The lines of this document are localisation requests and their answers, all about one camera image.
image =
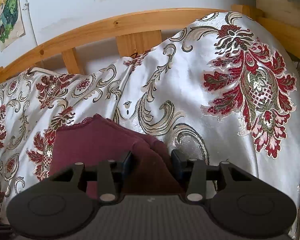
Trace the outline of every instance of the cartoon character poster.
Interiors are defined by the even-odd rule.
[[[0,51],[24,34],[18,0],[0,0]]]

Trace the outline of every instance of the floral bedspread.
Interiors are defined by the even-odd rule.
[[[95,113],[286,193],[300,239],[300,62],[255,21],[213,13],[98,73],[24,72],[1,84],[2,222],[9,200],[49,175],[56,129]],[[217,190],[210,183],[207,197]]]

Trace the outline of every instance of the wooden headboard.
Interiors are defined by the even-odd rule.
[[[276,37],[285,49],[300,59],[300,29],[265,18],[261,10],[233,5],[233,11],[256,20]],[[56,54],[62,54],[68,73],[84,74],[75,48],[90,42],[116,37],[121,57],[143,53],[162,42],[161,30],[182,29],[212,12],[206,8],[170,8],[124,14],[93,22],[63,33],[0,68],[0,83]]]

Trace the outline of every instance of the wall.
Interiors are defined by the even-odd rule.
[[[28,0],[28,2],[33,33],[38,44],[81,25],[135,11],[175,7],[230,10],[231,4],[255,5],[255,0]],[[25,31],[27,36],[30,31],[26,23]],[[33,46],[28,43],[26,36],[0,53],[0,65],[7,65]],[[96,71],[99,65],[109,64],[119,58],[114,39],[88,44],[79,47],[77,51],[88,73]],[[44,65],[49,69],[64,67],[60,56],[46,60]]]

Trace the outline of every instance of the folded fabric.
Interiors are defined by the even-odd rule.
[[[102,160],[119,160],[129,151],[136,159],[136,166],[125,180],[122,193],[157,195],[183,192],[169,171],[172,164],[163,142],[125,129],[99,114],[57,130],[50,175],[76,162],[93,166]],[[97,198],[97,183],[88,182],[86,192],[89,197]]]

